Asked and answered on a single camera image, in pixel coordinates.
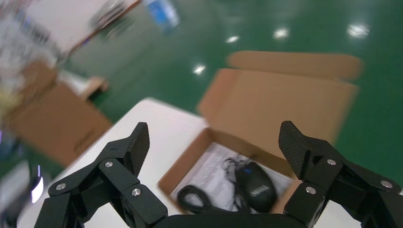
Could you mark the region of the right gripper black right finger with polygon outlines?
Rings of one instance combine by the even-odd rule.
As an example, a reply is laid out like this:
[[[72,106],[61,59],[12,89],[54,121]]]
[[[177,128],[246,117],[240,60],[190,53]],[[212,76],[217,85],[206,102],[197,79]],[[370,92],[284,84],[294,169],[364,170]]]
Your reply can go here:
[[[284,212],[313,227],[327,203],[341,205],[363,228],[403,225],[402,187],[343,157],[328,141],[305,136],[291,121],[280,126],[279,148],[300,184]]]

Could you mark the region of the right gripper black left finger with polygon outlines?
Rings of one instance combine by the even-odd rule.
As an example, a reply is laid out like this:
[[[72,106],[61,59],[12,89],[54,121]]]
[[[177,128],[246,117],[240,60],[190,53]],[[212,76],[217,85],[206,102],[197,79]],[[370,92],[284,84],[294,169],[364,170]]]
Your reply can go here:
[[[168,210],[138,178],[149,148],[145,122],[107,143],[92,163],[50,186],[35,227],[82,228],[106,204],[131,228],[154,227]]]

